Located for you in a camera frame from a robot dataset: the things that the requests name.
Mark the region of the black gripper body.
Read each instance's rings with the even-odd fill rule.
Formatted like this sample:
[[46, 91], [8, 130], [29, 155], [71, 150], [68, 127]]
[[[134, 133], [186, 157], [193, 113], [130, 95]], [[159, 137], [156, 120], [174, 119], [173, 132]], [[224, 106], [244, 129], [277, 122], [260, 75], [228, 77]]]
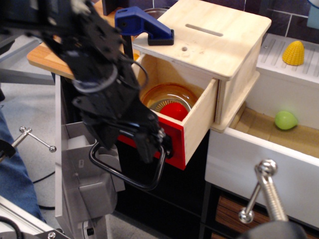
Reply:
[[74, 100], [74, 105], [80, 109], [85, 124], [86, 121], [114, 121], [119, 130], [133, 133], [133, 123], [158, 119], [140, 101], [141, 88], [135, 79], [116, 79], [112, 83], [73, 83], [83, 94]]

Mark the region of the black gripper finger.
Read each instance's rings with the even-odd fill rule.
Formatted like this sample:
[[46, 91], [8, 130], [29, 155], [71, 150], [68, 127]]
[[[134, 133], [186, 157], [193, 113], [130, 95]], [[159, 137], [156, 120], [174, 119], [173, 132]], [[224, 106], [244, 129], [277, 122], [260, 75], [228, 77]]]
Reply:
[[166, 137], [164, 129], [159, 125], [159, 120], [133, 123], [132, 131], [133, 140], [142, 161], [146, 164], [152, 163], [154, 154], [159, 151]]
[[117, 141], [120, 130], [114, 121], [86, 121], [86, 128], [104, 148], [110, 149]]

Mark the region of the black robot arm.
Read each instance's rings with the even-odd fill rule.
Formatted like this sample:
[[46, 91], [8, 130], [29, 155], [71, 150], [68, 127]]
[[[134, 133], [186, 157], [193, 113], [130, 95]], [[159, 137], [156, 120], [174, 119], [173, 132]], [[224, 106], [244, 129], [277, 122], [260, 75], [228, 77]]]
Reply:
[[132, 60], [120, 51], [116, 28], [88, 0], [3, 0], [2, 34], [40, 38], [70, 68], [80, 96], [73, 100], [95, 139], [110, 148], [131, 137], [145, 163], [160, 149], [164, 132], [156, 114], [142, 104]]

